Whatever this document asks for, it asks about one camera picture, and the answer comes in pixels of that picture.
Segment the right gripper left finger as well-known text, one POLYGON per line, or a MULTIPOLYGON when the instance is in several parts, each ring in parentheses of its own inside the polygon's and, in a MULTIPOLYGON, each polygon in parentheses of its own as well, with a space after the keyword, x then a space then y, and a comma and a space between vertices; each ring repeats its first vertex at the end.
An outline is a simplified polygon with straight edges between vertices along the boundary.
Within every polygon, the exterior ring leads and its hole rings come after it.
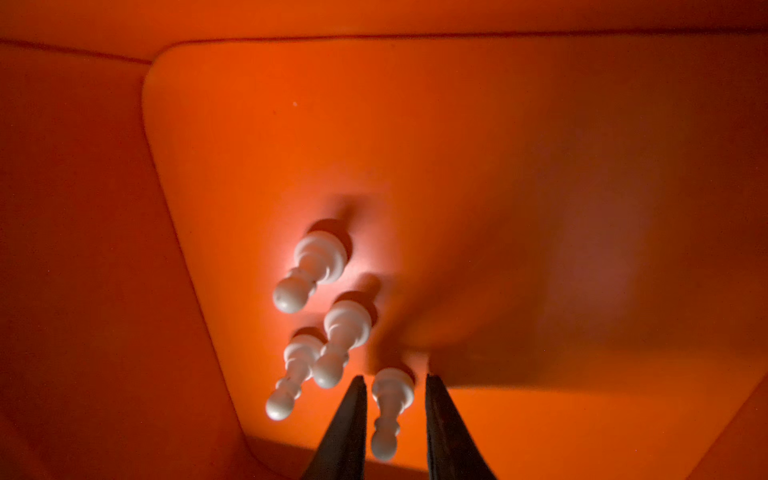
POLYGON ((302 479, 361 480, 367 438, 367 386, 351 381, 302 479))

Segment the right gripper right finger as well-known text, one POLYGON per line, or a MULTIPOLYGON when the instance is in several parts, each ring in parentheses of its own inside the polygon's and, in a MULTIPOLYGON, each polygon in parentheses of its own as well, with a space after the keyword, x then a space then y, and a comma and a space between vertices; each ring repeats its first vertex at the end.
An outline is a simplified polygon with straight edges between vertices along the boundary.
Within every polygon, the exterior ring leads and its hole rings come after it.
POLYGON ((444 382, 426 378, 427 465, 430 479, 495 479, 444 382))

